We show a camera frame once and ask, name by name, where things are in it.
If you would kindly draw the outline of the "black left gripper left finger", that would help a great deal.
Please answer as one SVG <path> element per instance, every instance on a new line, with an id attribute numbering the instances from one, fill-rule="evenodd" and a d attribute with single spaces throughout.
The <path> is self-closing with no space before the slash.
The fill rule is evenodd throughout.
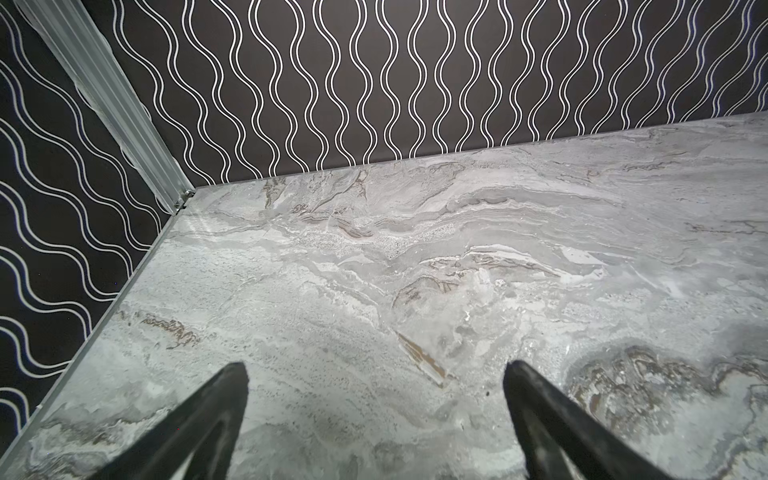
<path id="1" fill-rule="evenodd" d="M 93 479 L 225 479 L 248 400 L 247 370 L 227 364 Z"/>

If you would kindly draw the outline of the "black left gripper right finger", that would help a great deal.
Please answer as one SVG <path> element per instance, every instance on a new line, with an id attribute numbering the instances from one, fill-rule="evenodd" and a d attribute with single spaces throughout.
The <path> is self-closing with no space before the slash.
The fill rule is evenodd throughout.
<path id="1" fill-rule="evenodd" d="M 522 360 L 509 362 L 503 392 L 530 479 L 668 479 Z"/>

